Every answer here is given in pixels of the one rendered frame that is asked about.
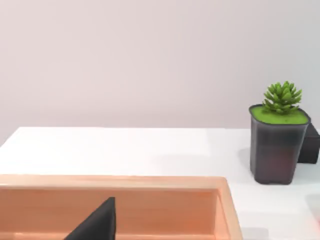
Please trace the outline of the black block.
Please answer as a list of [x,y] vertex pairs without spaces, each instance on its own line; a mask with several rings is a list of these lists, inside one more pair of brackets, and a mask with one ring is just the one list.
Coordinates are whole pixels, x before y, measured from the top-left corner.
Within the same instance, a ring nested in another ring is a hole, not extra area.
[[299,153],[298,163],[316,164],[320,152],[320,134],[310,123],[307,127],[304,141]]

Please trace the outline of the shallow salmon-coloured box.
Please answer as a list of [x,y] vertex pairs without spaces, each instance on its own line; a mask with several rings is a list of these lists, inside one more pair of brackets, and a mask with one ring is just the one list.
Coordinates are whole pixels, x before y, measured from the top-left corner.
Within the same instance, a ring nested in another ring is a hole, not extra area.
[[0,240],[63,240],[115,199],[115,240],[243,240],[219,176],[0,174]]

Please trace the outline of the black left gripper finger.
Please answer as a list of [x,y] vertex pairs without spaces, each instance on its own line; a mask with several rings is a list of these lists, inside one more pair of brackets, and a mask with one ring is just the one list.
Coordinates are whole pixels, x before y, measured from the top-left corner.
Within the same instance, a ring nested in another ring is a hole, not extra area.
[[116,240],[116,198],[105,200],[64,240]]

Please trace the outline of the dark grey plant pot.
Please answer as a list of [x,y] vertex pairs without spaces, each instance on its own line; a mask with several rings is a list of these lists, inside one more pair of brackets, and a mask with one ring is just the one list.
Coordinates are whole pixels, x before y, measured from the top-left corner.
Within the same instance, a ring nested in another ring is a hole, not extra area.
[[250,171],[260,184],[289,185],[311,118],[300,108],[302,90],[293,82],[273,83],[263,95],[248,109]]

